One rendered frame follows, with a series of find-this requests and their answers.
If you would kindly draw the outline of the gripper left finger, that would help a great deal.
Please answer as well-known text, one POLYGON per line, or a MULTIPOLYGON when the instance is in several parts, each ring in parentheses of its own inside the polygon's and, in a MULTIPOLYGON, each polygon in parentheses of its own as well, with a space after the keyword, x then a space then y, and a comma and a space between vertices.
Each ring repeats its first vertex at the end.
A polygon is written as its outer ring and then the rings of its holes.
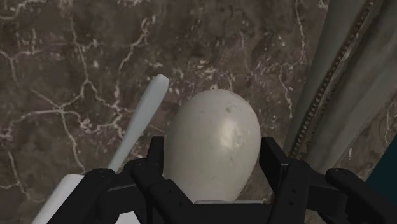
POLYGON ((162 176, 164 138, 151 139, 146 158, 127 162, 120 173, 86 173, 46 224, 189 224, 194 204, 162 176))

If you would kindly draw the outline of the grey moulded frame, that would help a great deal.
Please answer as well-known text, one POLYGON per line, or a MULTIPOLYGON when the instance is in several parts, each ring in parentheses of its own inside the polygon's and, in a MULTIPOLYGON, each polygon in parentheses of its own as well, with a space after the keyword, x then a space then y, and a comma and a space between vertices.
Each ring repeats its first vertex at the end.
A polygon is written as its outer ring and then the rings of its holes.
POLYGON ((397 92, 397 0, 330 0, 283 146, 333 167, 397 92))

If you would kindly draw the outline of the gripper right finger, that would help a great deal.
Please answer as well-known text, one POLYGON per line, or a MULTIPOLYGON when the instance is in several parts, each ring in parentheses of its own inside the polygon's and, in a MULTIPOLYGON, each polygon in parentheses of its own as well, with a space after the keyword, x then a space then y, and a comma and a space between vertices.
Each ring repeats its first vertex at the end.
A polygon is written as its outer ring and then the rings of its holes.
POLYGON ((308 210, 326 224, 397 224, 397 206, 353 172, 320 174, 287 157, 272 137, 261 139, 260 167, 275 194, 268 224, 305 224, 308 210))

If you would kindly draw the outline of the white spatula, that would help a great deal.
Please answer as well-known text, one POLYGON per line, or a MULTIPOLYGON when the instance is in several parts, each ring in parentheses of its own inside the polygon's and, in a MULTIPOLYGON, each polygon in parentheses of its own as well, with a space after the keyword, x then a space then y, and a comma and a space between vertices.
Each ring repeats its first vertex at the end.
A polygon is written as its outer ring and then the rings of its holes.
MULTIPOLYGON (((115 151, 107 168, 117 171, 122 166, 123 161, 163 101, 168 87, 169 79, 162 74, 155 76, 151 80, 134 110, 125 134, 122 137, 122 142, 115 151)), ((82 174, 65 175, 33 219, 32 224, 47 224, 82 179, 82 174)))

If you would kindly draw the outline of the white egg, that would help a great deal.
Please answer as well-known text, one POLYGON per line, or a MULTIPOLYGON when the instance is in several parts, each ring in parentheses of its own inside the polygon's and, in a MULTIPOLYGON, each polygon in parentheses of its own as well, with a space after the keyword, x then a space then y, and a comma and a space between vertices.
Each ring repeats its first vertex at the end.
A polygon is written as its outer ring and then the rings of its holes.
POLYGON ((254 109, 229 90, 206 90, 182 105, 167 133, 164 178, 192 201, 234 201, 260 150, 254 109))

